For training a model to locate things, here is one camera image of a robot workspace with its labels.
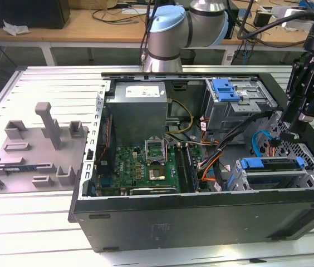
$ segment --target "white paper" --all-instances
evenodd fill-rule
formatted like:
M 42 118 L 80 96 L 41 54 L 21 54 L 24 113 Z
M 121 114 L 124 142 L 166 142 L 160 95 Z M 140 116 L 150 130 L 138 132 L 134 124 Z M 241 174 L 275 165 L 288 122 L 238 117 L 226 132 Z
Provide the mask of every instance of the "white paper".
M 158 86 L 127 86 L 126 97 L 159 97 Z
M 3 30 L 5 32 L 8 32 L 11 35 L 16 36 L 18 34 L 30 33 L 27 26 L 11 25 L 11 24 L 7 23 L 6 21 L 3 21 L 3 24 L 5 25 L 3 27 Z

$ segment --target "slotted table surface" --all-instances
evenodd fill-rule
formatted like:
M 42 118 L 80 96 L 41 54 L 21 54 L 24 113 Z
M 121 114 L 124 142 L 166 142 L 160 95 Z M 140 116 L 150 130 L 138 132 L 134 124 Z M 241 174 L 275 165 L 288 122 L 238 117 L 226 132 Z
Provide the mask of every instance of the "slotted table surface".
M 101 72 L 137 72 L 139 68 L 81 66 L 29 67 L 12 76 L 0 93 L 0 147 L 9 120 L 43 127 L 34 107 L 52 105 L 60 125 L 80 120 L 90 125 Z M 291 68 L 285 66 L 191 66 L 188 72 L 269 72 L 285 89 Z M 257 266 L 314 266 L 314 229 L 297 241 L 95 254 L 79 224 L 67 221 L 72 191 L 0 195 L 0 266 L 230 266 L 249 259 Z

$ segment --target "desk leg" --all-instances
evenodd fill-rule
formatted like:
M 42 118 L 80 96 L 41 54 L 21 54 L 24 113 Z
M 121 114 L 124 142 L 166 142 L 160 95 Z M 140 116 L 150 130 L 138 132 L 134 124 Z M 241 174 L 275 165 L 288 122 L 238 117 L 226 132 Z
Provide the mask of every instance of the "desk leg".
M 87 48 L 89 61 L 94 61 L 94 52 L 91 47 Z
M 52 53 L 50 46 L 42 46 L 42 52 L 45 57 L 47 66 L 57 66 L 57 61 Z
M 234 48 L 229 48 L 225 50 L 222 65 L 231 65 L 235 51 L 236 50 Z

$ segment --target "yellow wire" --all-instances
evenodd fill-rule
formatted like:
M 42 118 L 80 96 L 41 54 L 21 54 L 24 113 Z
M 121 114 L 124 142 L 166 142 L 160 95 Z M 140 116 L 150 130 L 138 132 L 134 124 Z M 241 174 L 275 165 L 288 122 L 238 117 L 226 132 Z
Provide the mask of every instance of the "yellow wire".
M 190 123 L 189 123 L 188 127 L 185 128 L 185 129 L 181 129 L 181 130 L 177 130 L 177 131 L 168 131 L 168 132 L 166 132 L 166 134 L 180 134 L 180 133 L 182 133 L 182 132 L 188 131 L 188 130 L 192 127 L 192 125 L 193 125 L 193 115 L 192 115 L 192 113 L 189 111 L 189 109 L 187 109 L 186 106 L 184 106 L 184 105 L 183 105 L 181 102 L 179 102 L 178 100 L 172 99 L 172 102 L 177 102 L 178 104 L 180 104 L 180 105 L 189 113 L 189 116 L 190 116 Z

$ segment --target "wooden desk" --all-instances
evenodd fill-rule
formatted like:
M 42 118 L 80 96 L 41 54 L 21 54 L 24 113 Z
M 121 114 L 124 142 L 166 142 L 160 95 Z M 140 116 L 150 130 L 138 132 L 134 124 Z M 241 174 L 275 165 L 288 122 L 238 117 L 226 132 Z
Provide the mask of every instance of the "wooden desk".
M 283 0 L 275 0 L 279 4 L 284 4 Z M 246 8 L 248 3 L 234 0 L 239 8 Z M 260 6 L 274 6 L 269 0 L 259 0 L 253 5 L 252 11 L 256 11 Z M 130 17 L 130 14 L 107 14 L 104 19 L 113 20 Z M 111 25 L 97 21 L 91 17 L 89 10 L 71 10 L 70 20 L 64 29 L 41 29 L 31 28 L 30 33 L 19 36 L 11 36 L 0 29 L 0 46 L 31 46 L 40 47 L 45 56 L 48 66 L 56 65 L 55 58 L 51 52 L 51 47 L 117 47 L 117 48 L 138 48 L 144 33 L 144 16 L 134 18 L 136 23 L 127 25 Z M 234 31 L 232 39 L 226 39 L 221 44 L 213 47 L 203 47 L 203 49 L 225 50 L 223 63 L 229 65 L 238 46 L 242 43 L 238 40 L 237 29 Z M 305 39 L 306 32 L 286 32 L 282 27 L 276 27 L 262 33 L 261 39 L 272 42 L 276 45 L 287 45 L 292 42 L 298 42 Z M 283 51 L 301 51 L 302 46 L 289 48 L 272 48 L 263 45 L 255 46 L 255 50 L 283 50 Z

